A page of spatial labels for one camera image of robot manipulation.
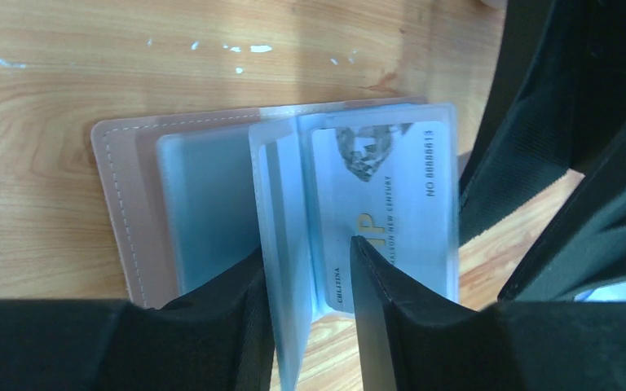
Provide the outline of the pink card holder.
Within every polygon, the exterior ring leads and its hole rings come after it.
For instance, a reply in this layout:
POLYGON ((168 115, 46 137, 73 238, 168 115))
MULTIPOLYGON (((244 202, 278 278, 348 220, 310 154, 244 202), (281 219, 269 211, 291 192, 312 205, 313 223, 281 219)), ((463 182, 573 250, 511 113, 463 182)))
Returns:
POLYGON ((295 389, 311 324, 354 313, 324 296, 311 134, 423 121, 448 126, 456 157, 454 107, 414 97, 101 121, 90 138, 130 299, 160 307, 261 248, 280 384, 295 389))

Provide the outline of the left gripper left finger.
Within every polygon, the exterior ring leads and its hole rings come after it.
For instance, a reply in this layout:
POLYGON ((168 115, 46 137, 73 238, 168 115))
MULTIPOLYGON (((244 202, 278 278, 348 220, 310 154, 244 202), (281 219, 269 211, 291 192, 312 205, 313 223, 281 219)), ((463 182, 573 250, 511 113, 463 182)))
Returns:
POLYGON ((260 250, 159 309, 0 300, 0 390, 266 390, 273 355, 260 250))

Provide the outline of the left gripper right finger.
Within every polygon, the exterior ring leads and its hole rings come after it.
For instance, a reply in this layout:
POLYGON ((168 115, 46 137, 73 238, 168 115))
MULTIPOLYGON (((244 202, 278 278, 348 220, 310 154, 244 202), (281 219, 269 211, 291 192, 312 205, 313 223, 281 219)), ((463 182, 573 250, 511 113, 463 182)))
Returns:
POLYGON ((626 302, 504 301, 474 311, 350 242, 367 390, 626 390, 626 302))

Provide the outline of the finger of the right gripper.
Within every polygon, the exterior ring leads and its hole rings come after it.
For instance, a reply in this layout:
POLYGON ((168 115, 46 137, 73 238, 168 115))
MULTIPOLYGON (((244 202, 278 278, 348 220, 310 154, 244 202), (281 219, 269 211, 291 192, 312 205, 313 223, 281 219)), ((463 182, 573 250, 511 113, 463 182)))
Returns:
POLYGON ((459 181, 467 243, 568 170, 587 173, 626 121, 626 1, 511 1, 491 92, 459 181))
POLYGON ((571 301, 626 281, 626 122, 528 250, 501 301, 571 301))

